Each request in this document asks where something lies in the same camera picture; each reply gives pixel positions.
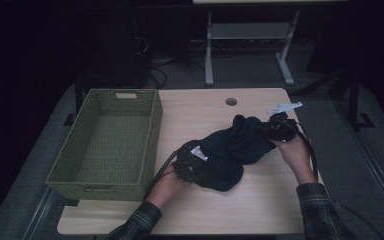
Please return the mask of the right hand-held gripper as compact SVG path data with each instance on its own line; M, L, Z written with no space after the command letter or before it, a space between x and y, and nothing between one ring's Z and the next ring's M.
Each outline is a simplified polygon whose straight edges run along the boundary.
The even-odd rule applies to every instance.
M287 111L301 106L301 102L280 103L271 110L268 110L267 113L270 115L270 118L267 122L262 123L263 134L270 140L292 140L298 134L299 128L297 122L288 117Z

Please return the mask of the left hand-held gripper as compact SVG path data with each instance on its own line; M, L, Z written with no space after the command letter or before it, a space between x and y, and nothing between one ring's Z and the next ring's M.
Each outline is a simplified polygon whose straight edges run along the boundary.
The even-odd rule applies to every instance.
M183 146L177 152L173 168L180 181L198 183L205 179L203 167L207 160L208 157L204 155L199 145Z

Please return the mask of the dark blue knitted sweater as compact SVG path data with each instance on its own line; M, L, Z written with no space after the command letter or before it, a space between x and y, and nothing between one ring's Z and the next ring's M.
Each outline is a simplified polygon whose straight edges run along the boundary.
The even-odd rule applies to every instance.
M183 146L199 145L208 157L203 167L205 179L196 184L221 192L232 189L242 179L244 165L256 163L275 148L261 133L261 125L256 117L236 115L230 128L186 142Z

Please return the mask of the green woven basket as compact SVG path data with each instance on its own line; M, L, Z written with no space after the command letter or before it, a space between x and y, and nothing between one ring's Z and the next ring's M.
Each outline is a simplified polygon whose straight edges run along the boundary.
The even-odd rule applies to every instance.
M156 90L90 90L46 183L69 199L142 200L162 115Z

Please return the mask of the person's left hand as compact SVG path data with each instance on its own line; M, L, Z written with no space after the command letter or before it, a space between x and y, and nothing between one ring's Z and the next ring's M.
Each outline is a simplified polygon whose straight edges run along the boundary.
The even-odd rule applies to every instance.
M157 181L150 194L146 198L159 209L190 186L189 182L180 181L174 172L173 164L170 163L163 172L163 176Z

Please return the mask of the person's right hand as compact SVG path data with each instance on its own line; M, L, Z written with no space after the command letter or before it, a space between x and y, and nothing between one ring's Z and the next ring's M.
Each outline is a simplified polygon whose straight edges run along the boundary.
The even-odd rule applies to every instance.
M300 137L295 136L288 142L272 140L272 143L280 150L299 185L317 182L310 166L307 147Z

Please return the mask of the black metal stand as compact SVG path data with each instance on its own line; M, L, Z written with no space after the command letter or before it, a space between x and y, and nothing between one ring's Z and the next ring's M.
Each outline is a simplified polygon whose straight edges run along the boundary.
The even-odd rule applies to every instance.
M366 113L360 113L359 81L356 74L346 68L339 68L332 73L334 83L329 90L329 97L343 107L348 123L355 131L362 128L374 128L372 120Z

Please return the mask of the metal floor rail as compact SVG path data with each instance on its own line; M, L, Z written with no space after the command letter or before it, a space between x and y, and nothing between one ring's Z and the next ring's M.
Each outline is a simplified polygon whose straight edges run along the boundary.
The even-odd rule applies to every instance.
M370 174L372 175L374 181L378 185L378 188L384 197L384 171L379 165L369 145L361 135L360 128L355 127L351 123L351 120L348 118L348 111L345 108L344 104L340 101L334 101L333 105L335 106L348 131L350 132L350 135L352 136L358 148L360 149L360 152L362 153L365 159L366 166L368 167Z
M52 205L57 198L57 193L51 187L47 187L36 210L31 218L22 240L38 240L42 231L46 218L52 209Z

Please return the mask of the white metal desk frame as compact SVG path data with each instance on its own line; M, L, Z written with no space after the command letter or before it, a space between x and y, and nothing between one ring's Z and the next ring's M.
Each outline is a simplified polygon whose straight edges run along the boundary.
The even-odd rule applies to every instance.
M275 53L278 67L285 83L294 84L286 62L287 54L293 40L301 11L305 6L319 6L323 4L343 3L347 0L193 0L199 7L209 7L207 13L205 77L207 86L214 84L212 44L214 40L281 40L283 47ZM227 10L264 11L273 12L275 7L279 11L286 11L290 7L291 15L288 21L261 20L259 22L220 23L213 21L216 9L225 7Z

